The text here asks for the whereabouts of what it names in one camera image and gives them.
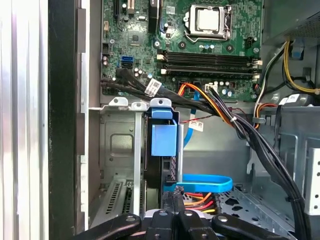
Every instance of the blue drive bracket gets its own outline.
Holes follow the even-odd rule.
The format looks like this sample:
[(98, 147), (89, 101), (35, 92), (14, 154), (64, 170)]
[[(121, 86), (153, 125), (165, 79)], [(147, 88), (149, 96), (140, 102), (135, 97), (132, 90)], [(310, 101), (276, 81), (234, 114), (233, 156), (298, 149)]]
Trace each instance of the blue drive bracket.
[(166, 119), (169, 124), (153, 124), (151, 139), (151, 155), (160, 157), (172, 157), (177, 155), (178, 125), (173, 119), (171, 108), (153, 107), (151, 109), (153, 119)]
[(232, 178), (220, 175), (184, 174), (182, 181), (164, 186), (164, 191), (173, 192), (176, 186), (180, 186), (187, 193), (224, 193), (233, 187)]

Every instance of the black ram slot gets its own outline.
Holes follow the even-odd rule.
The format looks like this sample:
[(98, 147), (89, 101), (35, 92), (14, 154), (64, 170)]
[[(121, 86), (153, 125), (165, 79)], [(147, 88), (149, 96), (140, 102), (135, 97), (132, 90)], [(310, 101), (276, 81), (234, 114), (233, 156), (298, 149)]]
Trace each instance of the black ram slot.
[(219, 77), (222, 79), (252, 79), (255, 71), (252, 69), (221, 69), (217, 67), (199, 66), (168, 66), (164, 65), (166, 75), (185, 77)]
[(165, 58), (200, 58), (200, 59), (225, 59), (229, 61), (240, 61), (240, 62), (252, 62), (254, 59), (248, 56), (232, 56), (232, 55), (218, 55), (218, 54), (204, 54), (204, 53), (190, 53), (190, 52), (170, 52), (162, 51)]

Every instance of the wiring harness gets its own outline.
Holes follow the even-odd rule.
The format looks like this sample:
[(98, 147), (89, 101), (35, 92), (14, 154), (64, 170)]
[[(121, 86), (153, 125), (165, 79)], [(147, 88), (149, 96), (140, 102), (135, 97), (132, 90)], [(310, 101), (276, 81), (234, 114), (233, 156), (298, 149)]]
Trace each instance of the wiring harness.
[[(127, 69), (118, 69), (116, 74), (122, 82), (115, 83), (114, 81), (104, 81), (101, 84), (104, 87), (115, 88), (119, 91), (127, 92), (143, 100), (149, 101), (152, 99), (152, 97), (145, 94), (147, 86), (132, 76)], [(290, 201), (293, 210), (296, 237), (299, 240), (311, 239), (310, 222), (308, 217), (304, 214), (304, 198), (290, 176), (284, 162), (270, 143), (248, 121), (240, 115), (230, 111), (224, 101), (214, 90), (211, 92), (205, 92), (191, 83), (184, 83), (181, 88), (181, 91), (185, 88), (191, 88), (197, 91), (204, 101), (186, 99), (164, 87), (160, 87), (155, 97), (170, 99), (173, 107), (197, 109), (209, 113), (210, 115), (219, 116), (226, 124), (233, 127), (238, 137), (246, 140), (250, 147), (255, 150), (259, 160), (272, 179), (274, 179), (286, 192), (288, 196), (287, 199)], [(257, 111), (258, 107), (259, 105), (256, 105), (254, 110), (255, 113), (259, 112)]]

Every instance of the green circuit board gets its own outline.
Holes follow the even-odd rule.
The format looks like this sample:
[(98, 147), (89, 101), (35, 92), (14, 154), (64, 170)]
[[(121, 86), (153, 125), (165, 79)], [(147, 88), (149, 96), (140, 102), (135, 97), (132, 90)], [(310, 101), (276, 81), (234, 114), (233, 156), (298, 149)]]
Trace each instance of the green circuit board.
[[(208, 53), (231, 56), (260, 56), (260, 37), (262, 22), (263, 0), (163, 0), (161, 6), (161, 18), (159, 25), (168, 23), (165, 32), (148, 33), (149, 20), (149, 0), (135, 0), (134, 14), (119, 11), (118, 20), (114, 18), (115, 0), (103, 0), (103, 27), (102, 27), (102, 48), (108, 48), (108, 65), (101, 67), (101, 77), (112, 79), (115, 77), (117, 68), (121, 67), (122, 56), (134, 57), (134, 69), (142, 70), (143, 74), (138, 79), (144, 84), (148, 84), (148, 74), (152, 74), (155, 79), (162, 82), (165, 88), (178, 91), (181, 83), (197, 82), (204, 86), (214, 81), (223, 82), (217, 87), (220, 96), (225, 100), (252, 101), (254, 100), (254, 81), (252, 79), (230, 79), (228, 86), (225, 80), (219, 78), (203, 77), (182, 77), (163, 76), (157, 69), (157, 48), (179, 53)], [(119, 6), (128, 4), (127, 0), (120, 0)], [(183, 18), (191, 5), (199, 4), (206, 6), (226, 6), (231, 5), (231, 37), (229, 40), (199, 40), (196, 43), (190, 42), (184, 36), (186, 30)], [(256, 41), (250, 48), (246, 47), (245, 39), (255, 37)], [(185, 48), (181, 49), (179, 43), (184, 42)], [(202, 46), (214, 45), (213, 49), (203, 49)], [(103, 88), (104, 95), (127, 95), (111, 88)], [(193, 98), (194, 93), (186, 90), (184, 96)]]

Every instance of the metal panel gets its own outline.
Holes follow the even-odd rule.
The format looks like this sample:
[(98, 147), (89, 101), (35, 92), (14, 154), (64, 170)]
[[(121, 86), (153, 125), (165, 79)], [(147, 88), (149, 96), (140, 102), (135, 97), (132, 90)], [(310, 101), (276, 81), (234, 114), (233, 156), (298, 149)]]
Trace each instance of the metal panel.
[(0, 238), (48, 240), (47, 1), (0, 3), (0, 143)]
[(100, 208), (92, 221), (91, 228), (123, 213), (127, 193), (127, 182), (128, 180), (125, 178), (115, 178), (111, 182), (101, 202)]
[(304, 212), (320, 216), (320, 148), (311, 148), (309, 152)]
[[(310, 17), (316, 15), (320, 9), (320, 1), (265, 0), (264, 6), (263, 42), (274, 45), (283, 42), (285, 35), (296, 30), (298, 26), (304, 26)], [(304, 43), (315, 46), (318, 41), (310, 39)]]

